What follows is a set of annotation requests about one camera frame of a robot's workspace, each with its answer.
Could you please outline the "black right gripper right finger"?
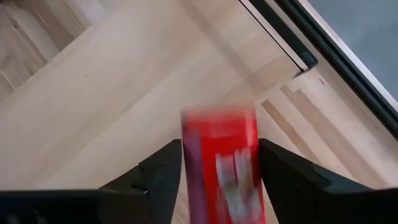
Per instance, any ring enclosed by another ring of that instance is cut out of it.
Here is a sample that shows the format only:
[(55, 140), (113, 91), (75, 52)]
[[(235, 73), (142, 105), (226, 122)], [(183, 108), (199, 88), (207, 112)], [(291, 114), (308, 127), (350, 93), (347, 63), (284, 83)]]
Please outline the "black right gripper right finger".
[(327, 204), (323, 194), (372, 191), (264, 138), (259, 139), (259, 162), (279, 224), (326, 224), (317, 217)]

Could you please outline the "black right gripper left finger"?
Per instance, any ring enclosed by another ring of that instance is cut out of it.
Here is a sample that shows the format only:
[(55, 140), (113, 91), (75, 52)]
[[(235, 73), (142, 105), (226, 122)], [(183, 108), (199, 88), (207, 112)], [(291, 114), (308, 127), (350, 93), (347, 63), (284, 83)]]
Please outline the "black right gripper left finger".
[(182, 142), (174, 139), (102, 186), (103, 224), (171, 224), (181, 169)]

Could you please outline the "red can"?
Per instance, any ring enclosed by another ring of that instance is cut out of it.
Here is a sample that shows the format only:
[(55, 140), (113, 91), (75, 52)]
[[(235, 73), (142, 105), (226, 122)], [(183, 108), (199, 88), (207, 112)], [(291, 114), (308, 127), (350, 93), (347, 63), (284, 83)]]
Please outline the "red can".
[(181, 126), (190, 223), (266, 224), (255, 110), (186, 110)]

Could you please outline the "wooden shelf with black frame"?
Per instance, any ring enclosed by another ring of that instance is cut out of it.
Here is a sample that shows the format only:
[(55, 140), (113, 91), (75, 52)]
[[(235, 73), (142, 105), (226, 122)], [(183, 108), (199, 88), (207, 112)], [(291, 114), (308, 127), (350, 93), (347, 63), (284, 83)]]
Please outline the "wooden shelf with black frame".
[(304, 63), (248, 0), (129, 0), (0, 102), (0, 190), (97, 188)]

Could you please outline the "black table edge rail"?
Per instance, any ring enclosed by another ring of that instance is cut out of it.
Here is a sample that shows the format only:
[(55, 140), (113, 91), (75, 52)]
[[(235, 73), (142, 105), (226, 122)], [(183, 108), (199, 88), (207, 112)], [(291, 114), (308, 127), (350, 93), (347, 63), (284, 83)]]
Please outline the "black table edge rail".
[(315, 18), (310, 7), (299, 0), (275, 0), (306, 38), (339, 73), (377, 119), (398, 140), (398, 110), (395, 99), (378, 85), (377, 79), (344, 44), (338, 43), (332, 32)]

